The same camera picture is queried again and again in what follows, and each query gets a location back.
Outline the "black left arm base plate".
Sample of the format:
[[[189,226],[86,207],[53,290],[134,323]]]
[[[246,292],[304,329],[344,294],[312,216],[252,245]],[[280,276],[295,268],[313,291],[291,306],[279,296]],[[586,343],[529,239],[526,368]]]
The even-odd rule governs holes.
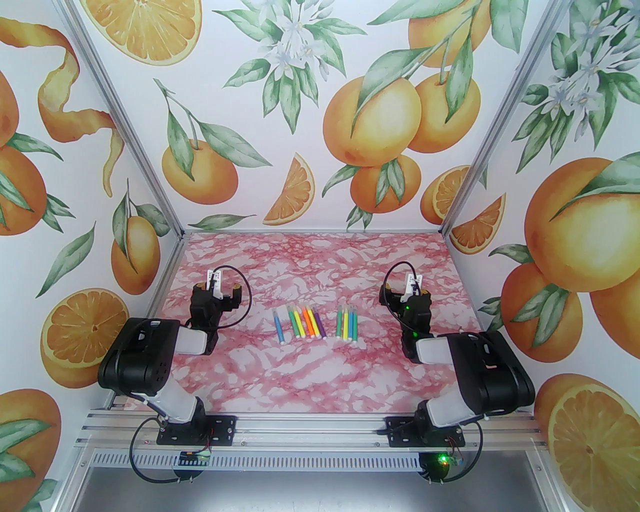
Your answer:
[[[237,417],[206,414],[186,423],[167,422],[158,432],[160,446],[230,447],[233,445]]]

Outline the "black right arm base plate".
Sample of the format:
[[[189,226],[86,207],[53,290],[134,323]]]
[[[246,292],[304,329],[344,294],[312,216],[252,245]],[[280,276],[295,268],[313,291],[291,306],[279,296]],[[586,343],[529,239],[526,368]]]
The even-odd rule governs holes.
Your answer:
[[[462,448],[466,446],[458,426],[436,427],[430,419],[413,416],[386,416],[378,435],[387,438],[391,448]]]

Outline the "aluminium frame post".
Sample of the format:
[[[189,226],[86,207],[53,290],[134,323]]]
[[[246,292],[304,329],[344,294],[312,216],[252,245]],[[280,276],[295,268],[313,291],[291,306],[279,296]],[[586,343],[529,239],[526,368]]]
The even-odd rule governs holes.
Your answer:
[[[80,19],[80,13],[74,6],[73,0],[52,0],[57,9],[62,22],[69,30],[71,38],[77,44],[79,53],[89,64],[94,83],[98,87],[109,113],[134,158],[139,171],[151,190],[154,198],[158,201],[158,207],[167,218],[169,228],[181,240],[185,236],[185,229],[179,221],[178,215],[171,205],[165,190],[154,171],[153,164],[144,149],[134,125],[131,123],[125,105],[122,103],[116,87],[105,67],[98,50],[89,37],[87,29]]]
[[[519,58],[518,66],[514,69],[508,88],[496,113],[489,125],[482,143],[478,147],[466,178],[455,196],[445,220],[439,228],[439,233],[445,238],[454,227],[454,223],[461,210],[466,205],[474,188],[480,183],[485,170],[489,165],[491,155],[502,138],[514,111],[517,109],[526,87],[530,82],[532,73],[538,66],[541,54],[550,45],[558,25],[569,9],[571,0],[548,0],[545,10],[535,27],[528,45]]]

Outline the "aluminium mounting rails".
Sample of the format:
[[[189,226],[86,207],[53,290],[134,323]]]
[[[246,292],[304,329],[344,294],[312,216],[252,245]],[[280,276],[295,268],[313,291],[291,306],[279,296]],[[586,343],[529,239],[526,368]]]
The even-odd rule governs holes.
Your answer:
[[[231,451],[393,451],[384,414],[235,413]],[[157,448],[159,426],[150,410],[92,409],[74,439],[74,447],[125,448],[137,427],[141,448]],[[529,413],[514,413],[480,421],[484,451],[546,450],[537,421]]]

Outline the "perforated metal strip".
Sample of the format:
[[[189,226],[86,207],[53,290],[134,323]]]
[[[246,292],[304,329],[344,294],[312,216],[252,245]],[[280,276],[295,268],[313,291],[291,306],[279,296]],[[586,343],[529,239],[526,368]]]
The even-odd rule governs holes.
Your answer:
[[[250,471],[277,473],[418,473],[418,452],[213,451],[206,467],[178,467],[180,450],[135,450],[139,471]]]

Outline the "black round mount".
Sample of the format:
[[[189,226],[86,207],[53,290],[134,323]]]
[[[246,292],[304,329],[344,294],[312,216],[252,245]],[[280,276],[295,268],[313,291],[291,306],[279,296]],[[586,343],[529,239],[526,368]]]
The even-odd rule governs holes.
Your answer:
[[[428,482],[445,480],[451,469],[450,457],[441,452],[421,452],[418,454],[419,475]]]

